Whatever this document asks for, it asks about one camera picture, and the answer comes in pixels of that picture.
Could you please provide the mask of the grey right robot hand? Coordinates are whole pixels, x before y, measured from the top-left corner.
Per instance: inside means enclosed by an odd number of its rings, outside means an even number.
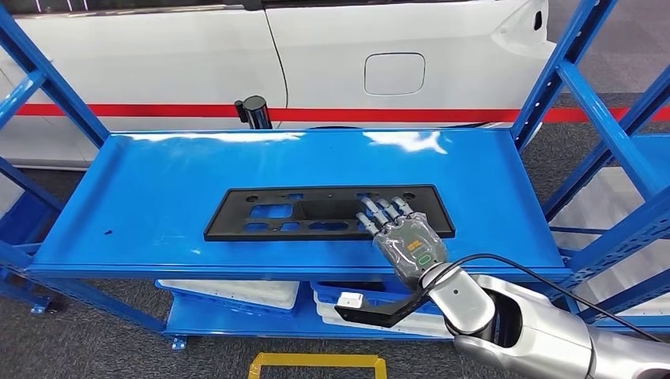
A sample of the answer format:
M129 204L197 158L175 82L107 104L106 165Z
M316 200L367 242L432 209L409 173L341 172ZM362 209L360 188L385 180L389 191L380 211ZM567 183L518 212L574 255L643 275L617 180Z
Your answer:
M356 218L372 236L373 243L392 265L399 280L410 290L432 268L446 262L446 245L422 212L413 210L401 197L361 199L364 212Z

